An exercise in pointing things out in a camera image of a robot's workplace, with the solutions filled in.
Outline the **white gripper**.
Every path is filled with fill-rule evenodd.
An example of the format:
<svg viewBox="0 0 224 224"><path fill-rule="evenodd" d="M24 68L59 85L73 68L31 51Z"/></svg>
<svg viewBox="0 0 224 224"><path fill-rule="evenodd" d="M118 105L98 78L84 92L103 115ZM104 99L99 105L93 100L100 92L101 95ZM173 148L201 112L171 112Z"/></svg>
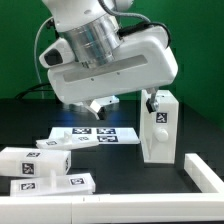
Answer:
<svg viewBox="0 0 224 224"><path fill-rule="evenodd" d="M146 107L149 112L156 112L157 87L171 84L178 71L167 44L166 31L152 27L124 37L114 50L115 60L111 63L90 69L73 62L49 69L48 78L63 103L83 102L97 120L106 118L105 103L97 98L147 88Z"/></svg>

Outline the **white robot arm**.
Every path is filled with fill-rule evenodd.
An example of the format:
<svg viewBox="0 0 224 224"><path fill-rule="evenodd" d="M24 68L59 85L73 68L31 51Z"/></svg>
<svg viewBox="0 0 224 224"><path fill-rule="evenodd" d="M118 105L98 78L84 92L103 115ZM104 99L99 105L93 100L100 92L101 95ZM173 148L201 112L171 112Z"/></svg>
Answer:
<svg viewBox="0 0 224 224"><path fill-rule="evenodd" d="M169 85L178 66L170 32L129 13L133 0L42 0L59 38L39 57L60 101L96 117L114 95Z"/></svg>

